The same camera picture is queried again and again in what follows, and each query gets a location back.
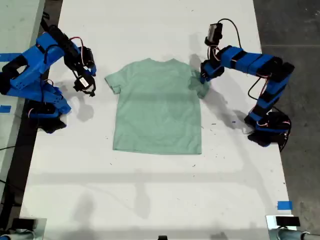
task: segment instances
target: gray floor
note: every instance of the gray floor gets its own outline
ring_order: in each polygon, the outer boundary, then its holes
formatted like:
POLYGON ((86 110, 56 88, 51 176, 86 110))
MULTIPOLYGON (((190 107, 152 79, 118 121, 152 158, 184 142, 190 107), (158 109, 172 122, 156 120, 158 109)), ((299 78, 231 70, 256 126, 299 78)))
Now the gray floor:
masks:
POLYGON ((254 0, 262 52, 295 65, 276 105, 292 120, 281 153, 293 213, 320 234, 320 1, 254 0))

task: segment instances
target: concrete floor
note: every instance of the concrete floor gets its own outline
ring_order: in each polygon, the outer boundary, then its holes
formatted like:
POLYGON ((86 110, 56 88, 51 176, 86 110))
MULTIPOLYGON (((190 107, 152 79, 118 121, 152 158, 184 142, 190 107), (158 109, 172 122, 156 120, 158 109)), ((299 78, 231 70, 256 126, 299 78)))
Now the concrete floor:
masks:
MULTIPOLYGON (((319 0, 253 0, 262 52, 283 58, 295 71, 277 103, 292 120, 292 133, 282 151, 282 164, 293 214, 301 229, 320 234, 320 56, 319 0)), ((62 0, 46 0, 50 24, 59 21, 62 0)), ((14 154, 8 178, 23 188, 27 181, 32 149, 14 154)))

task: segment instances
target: black cable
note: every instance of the black cable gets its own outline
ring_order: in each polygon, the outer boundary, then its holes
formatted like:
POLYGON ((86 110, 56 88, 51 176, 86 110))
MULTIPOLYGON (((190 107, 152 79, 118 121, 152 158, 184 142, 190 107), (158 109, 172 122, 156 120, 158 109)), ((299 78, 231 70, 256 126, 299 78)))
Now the black cable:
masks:
POLYGON ((71 70, 71 71, 72 71, 73 75, 75 76, 75 79, 78 80, 79 76, 76 75, 75 71, 73 71, 73 70, 71 70))
POLYGON ((7 146, 7 147, 4 147, 4 148, 0 148, 0 151, 2 150, 5 150, 5 149, 12 149, 12 148, 15 148, 16 146, 7 146))
POLYGON ((17 204, 17 203, 14 203, 12 205, 13 207, 20 207, 21 208, 21 204, 17 204))
POLYGON ((0 179, 0 182, 1 182, 1 183, 4 183, 5 185, 8 185, 8 186, 10 186, 10 187, 13 187, 13 188, 15 188, 15 189, 18 189, 19 191, 22 191, 22 192, 25 191, 25 190, 23 190, 22 188, 20 188, 20 187, 18 187, 18 186, 15 186, 15 185, 12 185, 12 184, 10 184, 10 183, 8 183, 8 182, 6 182, 6 181, 3 181, 3 180, 1 180, 1 179, 0 179))
MULTIPOLYGON (((40 76, 40 90, 41 90, 41 105, 39 107, 37 107, 36 109, 36 114, 39 114, 39 112, 41 111, 41 109, 43 108, 44 104, 45 104, 45 94, 44 94, 44 86, 42 85, 42 76, 40 76)), ((37 117, 37 122, 36 122, 36 125, 35 125, 35 130, 37 130, 39 128, 39 125, 40 125, 40 118, 39 116, 37 117)))
POLYGON ((258 100, 257 98, 253 97, 250 95, 251 90, 255 87, 255 85, 257 85, 257 83, 260 81, 261 77, 258 78, 258 80, 250 87, 249 91, 248 91, 248 96, 254 100, 258 100))
POLYGON ((289 116, 287 114, 285 114, 283 111, 281 111, 279 108, 275 107, 275 106, 272 106, 273 109, 277 110, 279 113, 282 113, 283 115, 286 115, 287 118, 288 118, 288 121, 290 123, 290 127, 286 133, 286 136, 285 136, 285 141, 283 143, 283 145, 280 147, 280 152, 285 148, 285 146, 287 145, 287 142, 288 142, 288 139, 289 139, 289 136, 290 136, 290 133, 291 133, 291 129, 292 129, 292 122, 291 122, 291 119, 289 118, 289 116))
POLYGON ((237 28, 236 24, 235 24, 231 19, 229 19, 229 18, 222 18, 222 19, 220 19, 220 20, 218 21, 218 23, 220 23, 221 21, 224 21, 224 20, 229 21, 230 23, 233 24, 233 26, 234 26, 234 28, 235 28, 235 30, 236 30, 236 35, 238 36, 239 46, 240 46, 240 48, 242 49, 241 41, 240 41, 240 36, 239 36, 239 31, 238 31, 238 28, 237 28))
POLYGON ((48 26, 47 22, 45 21, 45 19, 49 20, 50 16, 49 16, 49 14, 47 12, 44 11, 43 14, 42 14, 40 25, 41 25, 41 27, 43 28, 43 30, 45 32, 48 32, 49 31, 49 26, 48 26))
MULTIPOLYGON (((261 77, 258 78, 258 80, 250 87, 249 91, 248 91, 248 96, 254 100, 258 100, 257 98, 253 97, 250 95, 251 90, 255 87, 255 85, 260 81, 261 77)), ((287 145, 288 139, 289 139, 289 135, 291 133, 291 128, 292 128, 292 122, 291 119, 289 118, 289 116, 287 114, 285 114, 283 111, 281 111, 279 108, 272 106, 273 109, 277 110, 279 113, 282 113, 283 115, 287 116, 288 121, 290 123, 290 127, 288 129, 288 131, 286 132, 286 136, 285 136, 285 141, 283 143, 282 146, 279 146, 279 150, 280 152, 285 148, 285 146, 287 145)))
POLYGON ((51 48, 53 48, 53 47, 59 47, 59 48, 60 48, 60 46, 59 46, 58 44, 49 45, 49 46, 46 48, 46 50, 44 51, 44 59, 43 59, 44 64, 47 64, 48 51, 49 51, 51 48))
POLYGON ((51 84, 50 84, 50 85, 53 87, 53 86, 54 86, 54 82, 53 82, 52 80, 50 80, 50 81, 51 81, 51 84))

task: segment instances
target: blue robotic arm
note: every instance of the blue robotic arm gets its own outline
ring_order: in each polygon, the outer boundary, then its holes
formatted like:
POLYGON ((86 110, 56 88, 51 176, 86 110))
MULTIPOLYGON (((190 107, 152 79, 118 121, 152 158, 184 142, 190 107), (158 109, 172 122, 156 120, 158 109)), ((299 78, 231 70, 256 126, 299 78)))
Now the blue robotic arm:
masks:
POLYGON ((44 19, 41 26, 46 32, 36 39, 36 44, 2 68, 0 93, 33 100, 27 103, 28 109, 32 110, 28 116, 42 122, 38 127, 53 133, 66 126, 58 119, 60 115, 70 112, 71 107, 59 88, 44 81, 42 75, 64 57, 64 63, 76 78, 74 89, 93 97, 96 66, 89 48, 83 45, 77 47, 57 26, 47 26, 44 19))
POLYGON ((281 58, 269 54, 248 53, 240 47, 227 46, 219 49, 222 38, 222 23, 210 25, 205 39, 209 47, 208 60, 201 64, 201 83, 221 76, 225 68, 266 79, 266 88, 257 98, 256 105, 244 121, 255 131, 248 138, 261 146, 276 142, 280 149, 287 142, 291 121, 283 112, 269 112, 283 94, 294 66, 281 58))

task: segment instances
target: electrical wire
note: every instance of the electrical wire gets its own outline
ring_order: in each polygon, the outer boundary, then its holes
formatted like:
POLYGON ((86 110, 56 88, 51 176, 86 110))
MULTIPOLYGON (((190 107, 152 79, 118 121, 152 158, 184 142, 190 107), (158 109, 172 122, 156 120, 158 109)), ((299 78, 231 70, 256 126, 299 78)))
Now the electrical wire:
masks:
POLYGON ((219 51, 220 51, 220 48, 219 48, 217 45, 211 45, 211 46, 208 47, 208 50, 207 50, 207 53, 206 53, 206 56, 207 56, 208 60, 210 60, 210 52, 212 51, 214 58, 215 58, 218 62, 221 61, 221 60, 217 57, 217 55, 216 55, 216 50, 219 50, 219 51))
POLYGON ((28 111, 28 119, 30 118, 30 113, 31 111, 33 110, 34 108, 31 108, 29 111, 28 111))
POLYGON ((7 147, 3 147, 3 148, 0 148, 0 151, 2 150, 6 150, 6 149, 12 149, 12 148, 15 148, 16 146, 7 146, 7 147))
POLYGON ((19 190, 19 191, 24 192, 24 190, 23 190, 22 188, 18 187, 18 186, 12 185, 12 184, 10 184, 10 183, 8 183, 8 182, 6 182, 6 181, 3 181, 3 180, 1 180, 1 179, 0 179, 0 182, 3 183, 3 184, 5 184, 5 185, 8 185, 8 186, 10 186, 10 187, 13 187, 13 188, 15 188, 15 189, 17 189, 17 190, 19 190))
POLYGON ((54 81, 52 81, 51 79, 47 79, 47 80, 44 80, 45 82, 48 82, 50 81, 51 82, 51 85, 53 86, 54 85, 54 81))
MULTIPOLYGON (((254 99, 254 100, 258 100, 258 99, 255 98, 255 97, 253 97, 253 96, 251 96, 251 95, 250 95, 250 92, 251 92, 251 90, 255 87, 255 85, 257 85, 257 83, 260 81, 260 79, 261 79, 261 77, 258 78, 258 80, 250 87, 250 89, 249 89, 249 91, 248 91, 248 96, 249 96, 250 98, 254 99)), ((261 96, 262 93, 264 92, 264 89, 265 89, 267 83, 268 83, 268 80, 266 79, 265 84, 264 84, 264 86, 263 86, 263 88, 262 88, 262 90, 261 90, 261 92, 260 92, 260 96, 261 96)), ((279 150, 280 150, 280 152, 281 152, 281 151, 285 148, 285 146, 287 145, 287 142, 288 142, 288 139, 289 139, 289 136, 290 136, 290 133, 291 133, 291 129, 292 129, 292 122, 291 122, 291 119, 288 117, 288 115, 286 115, 286 114, 285 114, 283 111, 281 111, 279 108, 277 108, 277 107, 275 107, 275 106, 272 106, 272 108, 273 108, 274 110, 278 111, 279 113, 282 113, 283 115, 287 116, 287 118, 288 118, 288 121, 284 121, 284 122, 283 122, 284 124, 289 124, 289 129, 288 129, 288 131, 284 134, 284 143, 283 143, 281 146, 279 146, 279 150)), ((258 122, 257 122, 257 124, 258 124, 259 126, 261 126, 261 127, 264 127, 264 126, 267 126, 267 125, 268 125, 268 123, 259 124, 258 122)))
POLYGON ((85 62, 84 62, 84 42, 82 41, 81 37, 79 37, 79 36, 74 36, 74 37, 69 38, 69 40, 72 40, 72 39, 80 39, 80 41, 81 41, 81 61, 82 61, 82 65, 85 66, 85 62))
POLYGON ((222 18, 222 19, 220 19, 220 20, 218 21, 218 23, 220 23, 221 21, 229 21, 230 23, 233 24, 233 26, 234 26, 234 28, 235 28, 235 30, 236 30, 236 35, 237 35, 237 37, 238 37, 239 47, 242 49, 241 41, 240 41, 240 36, 239 36, 239 31, 238 31, 238 28, 237 28, 236 24, 235 24, 231 19, 229 19, 229 18, 222 18))
POLYGON ((35 232, 34 232, 34 231, 31 231, 31 230, 25 230, 25 231, 23 231, 23 232, 21 232, 21 233, 31 233, 31 234, 32 234, 32 236, 33 236, 33 239, 32 239, 32 240, 35 240, 35 239, 36 239, 36 234, 35 234, 35 232))
MULTIPOLYGON (((44 106, 44 104, 45 104, 45 93, 44 93, 44 86, 43 86, 43 84, 42 84, 42 79, 41 79, 41 77, 40 77, 40 81, 39 81, 39 83, 40 83, 40 90, 41 90, 41 105, 40 105, 40 107, 36 110, 36 114, 38 114, 40 111, 41 111, 41 109, 43 108, 43 106, 44 106)), ((36 129, 38 129, 39 128, 39 124, 40 124, 40 119, 39 119, 39 116, 37 117, 37 123, 36 123, 36 129)))
POLYGON ((71 70, 71 71, 72 71, 73 75, 75 76, 75 79, 79 79, 81 77, 81 76, 77 76, 75 71, 73 71, 73 70, 71 70))
POLYGON ((43 63, 44 64, 47 64, 47 61, 48 61, 48 52, 49 52, 49 50, 51 49, 51 48, 53 48, 53 47, 59 47, 60 48, 60 46, 58 45, 58 44, 52 44, 52 45, 49 45, 46 49, 45 49, 45 51, 44 51, 44 58, 43 58, 43 63))
POLYGON ((272 76, 272 73, 270 73, 270 75, 261 75, 261 74, 259 74, 259 73, 256 73, 256 75, 257 75, 258 77, 263 78, 263 79, 267 79, 267 78, 270 78, 270 77, 272 76))

